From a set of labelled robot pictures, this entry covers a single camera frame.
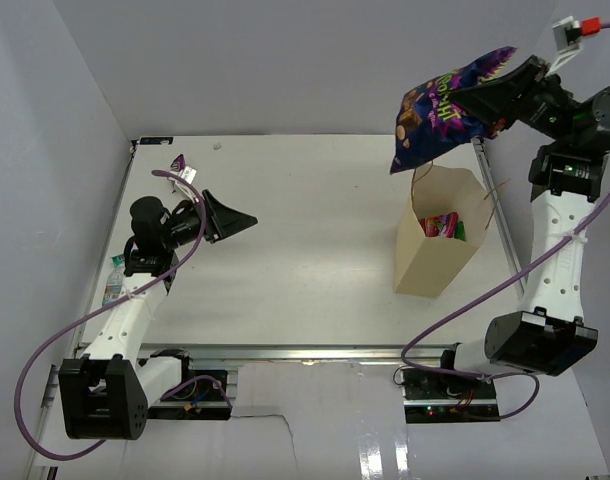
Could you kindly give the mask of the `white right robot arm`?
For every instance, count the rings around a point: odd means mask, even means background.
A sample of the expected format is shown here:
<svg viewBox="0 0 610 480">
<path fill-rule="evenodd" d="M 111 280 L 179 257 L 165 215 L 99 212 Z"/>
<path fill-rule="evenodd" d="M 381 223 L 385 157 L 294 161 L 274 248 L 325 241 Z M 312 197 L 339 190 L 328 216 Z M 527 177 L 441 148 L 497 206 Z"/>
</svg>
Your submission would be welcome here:
<svg viewBox="0 0 610 480">
<path fill-rule="evenodd" d="M 441 356 L 438 390 L 457 399 L 473 377 L 505 372 L 558 376 L 589 354 L 597 330 L 584 324 L 580 298 L 587 223 L 607 202 L 601 195 L 610 153 L 610 86 L 579 102 L 551 66 L 531 56 L 512 72 L 459 89 L 454 103 L 484 124 L 520 121 L 551 138 L 532 160 L 533 244 L 515 311 L 494 318 L 478 341 Z"/>
</svg>

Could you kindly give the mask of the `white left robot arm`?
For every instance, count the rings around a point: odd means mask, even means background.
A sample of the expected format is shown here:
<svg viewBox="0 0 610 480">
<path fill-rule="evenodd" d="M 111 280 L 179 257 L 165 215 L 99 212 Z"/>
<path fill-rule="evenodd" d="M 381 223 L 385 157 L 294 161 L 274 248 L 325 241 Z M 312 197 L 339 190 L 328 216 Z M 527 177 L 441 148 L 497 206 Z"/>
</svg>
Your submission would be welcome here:
<svg viewBox="0 0 610 480">
<path fill-rule="evenodd" d="M 58 373 L 66 434 L 71 439 L 136 440 L 149 407 L 167 392 L 190 396 L 196 374 L 180 355 L 158 354 L 144 365 L 138 354 L 156 312 L 167 299 L 182 261 L 176 251 L 199 241 L 216 243 L 257 225 L 256 217 L 227 207 L 209 191 L 174 210 L 155 196 L 129 210 L 132 235 L 118 303 L 81 357 Z"/>
</svg>

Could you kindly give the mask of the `dark blue purple snack bag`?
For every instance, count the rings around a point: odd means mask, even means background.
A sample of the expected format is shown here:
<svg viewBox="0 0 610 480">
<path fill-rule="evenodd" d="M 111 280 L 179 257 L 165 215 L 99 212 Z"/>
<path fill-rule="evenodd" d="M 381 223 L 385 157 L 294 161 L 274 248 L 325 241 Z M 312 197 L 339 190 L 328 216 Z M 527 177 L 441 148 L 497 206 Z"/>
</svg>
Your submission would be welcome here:
<svg viewBox="0 0 610 480">
<path fill-rule="evenodd" d="M 513 46 L 495 49 L 405 93 L 389 173 L 414 170 L 475 137 L 488 137 L 491 128 L 454 104 L 450 94 L 495 79 L 515 52 Z"/>
</svg>

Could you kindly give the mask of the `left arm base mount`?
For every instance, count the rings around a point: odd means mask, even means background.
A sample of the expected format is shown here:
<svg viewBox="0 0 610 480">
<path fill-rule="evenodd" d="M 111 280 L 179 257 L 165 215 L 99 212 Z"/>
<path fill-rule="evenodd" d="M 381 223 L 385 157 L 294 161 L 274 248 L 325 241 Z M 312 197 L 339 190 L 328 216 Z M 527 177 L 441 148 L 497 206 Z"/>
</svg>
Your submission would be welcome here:
<svg viewBox="0 0 610 480">
<path fill-rule="evenodd" d="M 230 408 L 214 382 L 201 379 L 159 401 L 148 411 L 149 420 L 219 420 L 230 418 Z"/>
</svg>

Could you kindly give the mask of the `green Fox's candy bag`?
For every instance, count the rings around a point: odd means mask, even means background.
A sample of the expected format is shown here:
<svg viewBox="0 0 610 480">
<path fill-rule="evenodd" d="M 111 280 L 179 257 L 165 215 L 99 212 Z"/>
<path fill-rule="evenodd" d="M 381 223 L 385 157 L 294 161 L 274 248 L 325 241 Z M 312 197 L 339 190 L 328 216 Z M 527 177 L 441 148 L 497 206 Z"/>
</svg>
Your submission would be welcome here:
<svg viewBox="0 0 610 480">
<path fill-rule="evenodd" d="M 456 229 L 454 232 L 454 238 L 461 240 L 461 241 L 465 241 L 466 240 L 466 232 L 465 232 L 465 226 L 464 223 L 462 221 L 458 221 L 456 224 Z"/>
</svg>

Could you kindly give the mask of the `pink Fox's candy bag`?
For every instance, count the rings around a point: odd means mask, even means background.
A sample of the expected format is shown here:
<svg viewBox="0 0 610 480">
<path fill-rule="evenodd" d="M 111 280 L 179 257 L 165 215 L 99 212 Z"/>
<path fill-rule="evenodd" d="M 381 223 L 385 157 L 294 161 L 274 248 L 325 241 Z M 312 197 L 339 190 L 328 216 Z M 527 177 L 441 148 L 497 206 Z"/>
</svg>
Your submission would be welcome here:
<svg viewBox="0 0 610 480">
<path fill-rule="evenodd" d="M 456 236 L 459 217 L 456 212 L 421 218 L 420 227 L 427 238 Z"/>
</svg>

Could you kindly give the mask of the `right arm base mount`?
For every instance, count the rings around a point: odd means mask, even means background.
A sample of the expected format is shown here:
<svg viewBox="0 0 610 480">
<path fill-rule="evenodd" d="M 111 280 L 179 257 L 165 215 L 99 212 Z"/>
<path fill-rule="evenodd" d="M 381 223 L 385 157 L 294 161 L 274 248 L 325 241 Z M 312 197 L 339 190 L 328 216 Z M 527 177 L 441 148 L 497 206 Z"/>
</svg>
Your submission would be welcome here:
<svg viewBox="0 0 610 480">
<path fill-rule="evenodd" d="M 491 383 L 409 367 L 397 368 L 392 380 L 402 391 L 408 425 L 499 420 L 496 389 Z"/>
</svg>

